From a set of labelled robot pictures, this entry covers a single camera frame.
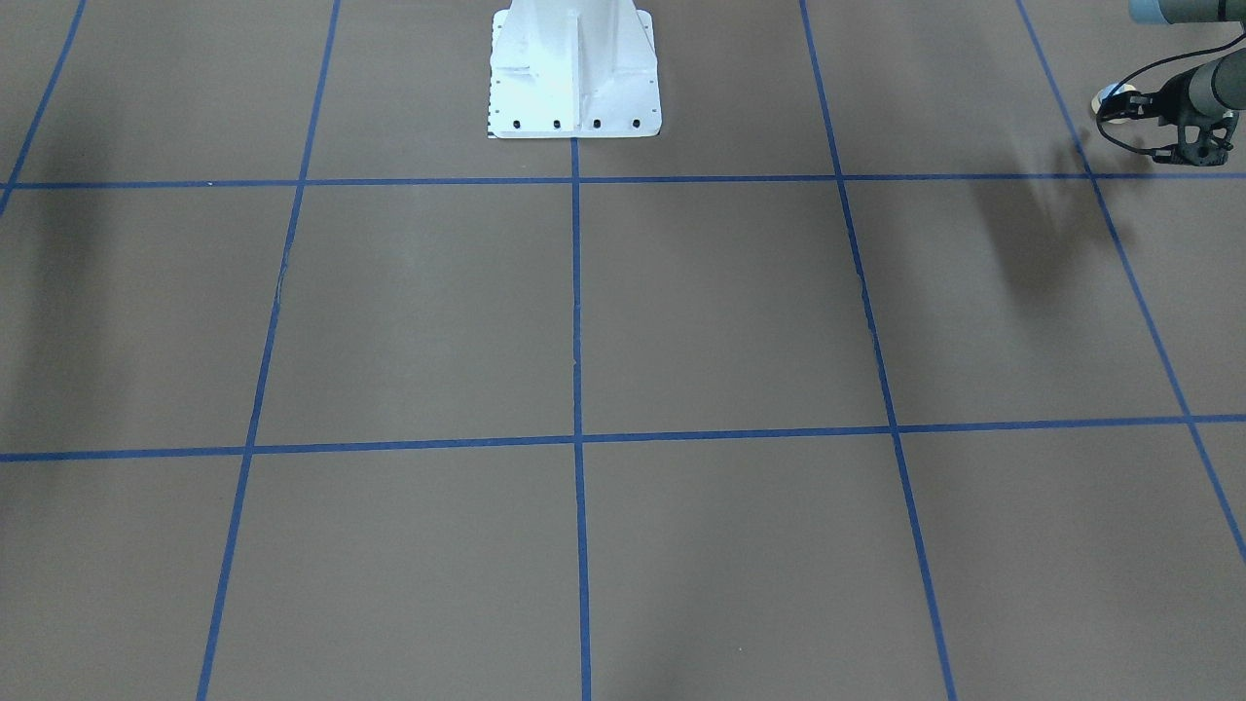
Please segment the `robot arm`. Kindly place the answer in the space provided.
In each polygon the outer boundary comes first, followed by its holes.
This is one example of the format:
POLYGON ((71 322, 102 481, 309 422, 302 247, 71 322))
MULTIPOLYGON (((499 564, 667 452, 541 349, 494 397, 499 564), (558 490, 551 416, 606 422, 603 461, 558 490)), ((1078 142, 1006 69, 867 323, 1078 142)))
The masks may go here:
MULTIPOLYGON (((1130 1, 1126 12, 1140 25, 1244 25, 1244 1, 1130 1)), ((1101 88, 1093 98, 1096 120, 1156 120, 1161 126, 1216 123, 1244 110, 1244 35, 1215 49, 1161 59, 1101 88), (1131 81, 1153 68, 1177 61, 1202 64, 1171 76, 1158 92, 1139 92, 1131 81)))

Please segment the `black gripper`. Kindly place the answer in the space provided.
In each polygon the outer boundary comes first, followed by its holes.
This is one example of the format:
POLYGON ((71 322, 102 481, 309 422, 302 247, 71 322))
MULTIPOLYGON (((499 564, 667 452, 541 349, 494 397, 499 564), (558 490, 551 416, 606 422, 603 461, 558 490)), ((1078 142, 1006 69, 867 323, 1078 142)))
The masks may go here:
POLYGON ((1158 120, 1159 123, 1181 123, 1192 111, 1187 88, 1160 88, 1158 92, 1116 92, 1101 98, 1103 106, 1116 106, 1104 112, 1104 120, 1158 120))

